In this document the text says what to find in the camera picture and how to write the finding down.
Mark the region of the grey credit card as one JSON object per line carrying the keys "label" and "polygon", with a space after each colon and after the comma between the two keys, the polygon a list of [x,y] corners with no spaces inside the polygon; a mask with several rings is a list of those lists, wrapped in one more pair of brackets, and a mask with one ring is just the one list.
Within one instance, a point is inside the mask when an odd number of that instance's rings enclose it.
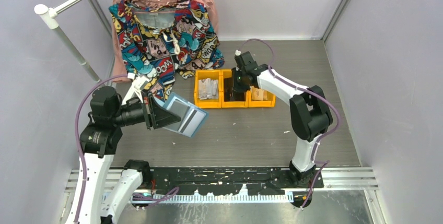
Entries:
{"label": "grey credit card", "polygon": [[190,106],[181,100],[174,99],[168,106],[168,110],[177,116],[184,118],[188,110],[190,109]]}

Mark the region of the white magnetic stripe card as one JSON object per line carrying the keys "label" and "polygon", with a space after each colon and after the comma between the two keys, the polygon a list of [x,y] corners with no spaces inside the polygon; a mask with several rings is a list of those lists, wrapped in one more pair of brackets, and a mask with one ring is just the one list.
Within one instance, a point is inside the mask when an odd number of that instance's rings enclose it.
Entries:
{"label": "white magnetic stripe card", "polygon": [[179,133],[187,137],[193,137],[199,130],[199,127],[203,124],[206,116],[206,112],[192,109],[181,124]]}

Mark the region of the yellow three-compartment bin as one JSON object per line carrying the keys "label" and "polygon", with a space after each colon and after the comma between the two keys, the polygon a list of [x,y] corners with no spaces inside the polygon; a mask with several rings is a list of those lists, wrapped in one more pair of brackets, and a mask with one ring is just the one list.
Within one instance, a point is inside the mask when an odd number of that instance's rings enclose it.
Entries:
{"label": "yellow three-compartment bin", "polygon": [[[215,99],[199,98],[199,85],[205,79],[216,80],[217,95]],[[276,97],[270,92],[262,93],[263,99],[256,100],[251,91],[235,92],[233,88],[233,74],[230,69],[198,70],[195,77],[194,103],[202,109],[221,108],[273,108]]]}

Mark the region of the blue leather card holder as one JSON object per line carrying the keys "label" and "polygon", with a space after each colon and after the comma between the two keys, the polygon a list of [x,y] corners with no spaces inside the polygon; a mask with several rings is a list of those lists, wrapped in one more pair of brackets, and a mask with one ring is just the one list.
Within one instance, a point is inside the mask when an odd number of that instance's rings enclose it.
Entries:
{"label": "blue leather card holder", "polygon": [[197,107],[184,97],[179,96],[175,92],[171,93],[165,102],[158,98],[155,98],[155,101],[161,107],[176,114],[181,119],[177,123],[165,126],[164,129],[189,138],[196,135],[208,117],[208,113],[206,111]]}

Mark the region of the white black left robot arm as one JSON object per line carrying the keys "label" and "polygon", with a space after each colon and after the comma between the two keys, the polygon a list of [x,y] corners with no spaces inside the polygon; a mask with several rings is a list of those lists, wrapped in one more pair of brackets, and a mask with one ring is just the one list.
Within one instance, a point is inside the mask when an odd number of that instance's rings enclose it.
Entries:
{"label": "white black left robot arm", "polygon": [[144,123],[153,130],[178,123],[181,118],[160,106],[151,94],[128,99],[125,105],[111,86],[95,88],[90,95],[89,123],[76,134],[80,172],[66,223],[117,223],[134,192],[154,183],[149,163],[130,159],[117,185],[103,198],[110,165],[123,136],[122,128]]}

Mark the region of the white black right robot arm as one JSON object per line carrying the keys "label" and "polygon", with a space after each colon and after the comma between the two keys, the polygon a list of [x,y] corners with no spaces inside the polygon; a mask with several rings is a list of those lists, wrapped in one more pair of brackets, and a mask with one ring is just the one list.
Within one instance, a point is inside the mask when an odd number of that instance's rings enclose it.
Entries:
{"label": "white black right robot arm", "polygon": [[314,156],[319,140],[333,123],[322,89],[319,86],[300,85],[266,64],[258,65],[250,52],[237,50],[235,61],[236,67],[232,69],[234,91],[260,88],[289,106],[290,122],[297,142],[288,175],[293,186],[304,187],[316,168]]}

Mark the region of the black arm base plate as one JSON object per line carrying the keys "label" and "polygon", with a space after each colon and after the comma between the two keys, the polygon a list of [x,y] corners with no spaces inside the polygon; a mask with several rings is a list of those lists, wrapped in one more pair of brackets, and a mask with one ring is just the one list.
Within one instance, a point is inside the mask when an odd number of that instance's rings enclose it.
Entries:
{"label": "black arm base plate", "polygon": [[161,194],[178,187],[179,195],[238,195],[246,188],[247,195],[283,195],[290,189],[309,190],[323,187],[314,167],[298,173],[289,167],[154,167],[149,181],[140,190]]}

